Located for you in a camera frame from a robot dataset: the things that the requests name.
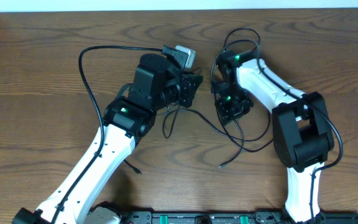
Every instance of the wood grain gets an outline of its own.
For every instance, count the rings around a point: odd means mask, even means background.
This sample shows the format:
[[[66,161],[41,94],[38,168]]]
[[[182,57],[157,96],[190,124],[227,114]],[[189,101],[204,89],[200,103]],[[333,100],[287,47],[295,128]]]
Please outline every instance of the wood grain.
[[[358,212],[358,9],[0,14],[0,223],[33,210],[58,187],[92,141],[98,122],[77,68],[90,45],[195,49],[203,69],[193,109],[217,123],[208,70],[226,34],[251,27],[262,37],[269,67],[305,92],[320,92],[344,140],[342,162],[324,171],[319,205]],[[232,38],[252,37],[240,32]],[[244,50],[249,46],[237,46]],[[84,58],[101,108],[131,82],[143,52],[99,50]],[[267,123],[258,103],[240,120],[248,138]],[[236,148],[197,116],[180,113],[171,139],[162,118],[96,200],[154,210],[245,211],[282,208],[287,173],[272,146],[217,165]],[[235,133],[235,126],[229,125]],[[270,140],[271,130],[256,148]],[[337,147],[329,153],[335,160]]]

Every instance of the wooden surface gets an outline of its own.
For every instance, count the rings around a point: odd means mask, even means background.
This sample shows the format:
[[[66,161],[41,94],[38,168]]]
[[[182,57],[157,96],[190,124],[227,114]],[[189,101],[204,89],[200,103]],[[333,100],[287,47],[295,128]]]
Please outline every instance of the wooden surface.
[[[204,83],[193,109],[218,124],[208,71],[226,34],[237,27],[259,32],[264,59],[275,73],[325,97],[345,153],[338,166],[323,172],[319,205],[358,212],[358,9],[19,13],[0,14],[0,223],[11,222],[21,207],[34,210],[45,200],[96,134],[96,114],[77,67],[83,48],[165,44],[195,49]],[[240,37],[252,36],[243,32],[233,39]],[[133,80],[142,54],[87,53],[85,73],[102,109]],[[240,122],[247,138],[258,136],[266,123],[259,103]],[[179,114],[169,140],[161,125],[158,117],[128,158],[144,175],[119,166],[96,202],[188,211],[283,207],[287,173],[272,146],[218,169],[237,150],[227,138],[188,113]],[[229,129],[235,133],[233,125]],[[271,138],[270,130],[247,146]]]

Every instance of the green indicator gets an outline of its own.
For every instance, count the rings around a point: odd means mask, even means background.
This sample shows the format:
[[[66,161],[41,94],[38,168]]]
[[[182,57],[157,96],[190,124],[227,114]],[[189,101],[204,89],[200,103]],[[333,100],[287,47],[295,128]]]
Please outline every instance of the green indicator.
[[[168,224],[168,215],[160,216],[160,224]]]
[[[249,224],[248,217],[240,217],[240,224]]]

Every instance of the white wall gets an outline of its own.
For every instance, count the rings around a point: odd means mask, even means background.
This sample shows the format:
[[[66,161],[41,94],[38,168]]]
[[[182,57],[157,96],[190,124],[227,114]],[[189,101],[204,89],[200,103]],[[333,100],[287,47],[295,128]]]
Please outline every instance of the white wall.
[[[358,0],[0,0],[0,12],[358,7]]]

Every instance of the robotic arm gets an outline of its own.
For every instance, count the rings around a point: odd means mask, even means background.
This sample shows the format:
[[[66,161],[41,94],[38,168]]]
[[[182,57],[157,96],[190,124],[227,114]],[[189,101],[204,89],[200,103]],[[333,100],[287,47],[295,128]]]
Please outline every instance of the robotic arm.
[[[314,92],[305,94],[293,88],[274,74],[262,59],[260,64],[265,73],[299,98],[303,98],[327,115],[323,97]],[[331,128],[321,115],[303,103],[287,95],[268,78],[261,74],[253,51],[236,55],[232,50],[221,54],[217,61],[223,82],[215,82],[215,89],[222,100],[218,107],[225,122],[237,119],[249,112],[253,105],[248,93],[253,94],[272,114],[273,142],[277,156],[287,167],[288,198],[285,210],[295,222],[307,222],[319,213],[318,185],[321,172],[316,173],[313,200],[310,205],[312,172],[324,166],[328,151],[334,147]],[[298,127],[297,121],[309,120],[309,125]]]
[[[60,210],[55,223],[97,223],[95,214],[87,214],[118,165],[129,156],[154,125],[157,110],[172,103],[190,107],[203,77],[189,70],[195,51],[176,46],[164,46],[163,57],[157,54],[141,56],[135,71],[134,83],[128,97],[118,96],[104,112],[105,141],[100,142],[99,128],[93,142],[59,188],[42,202],[34,213],[22,208],[12,223],[50,223],[63,196],[73,185],[79,174],[88,166],[100,144],[103,148],[95,162],[75,185]],[[117,223],[119,217],[110,215],[103,223]]]

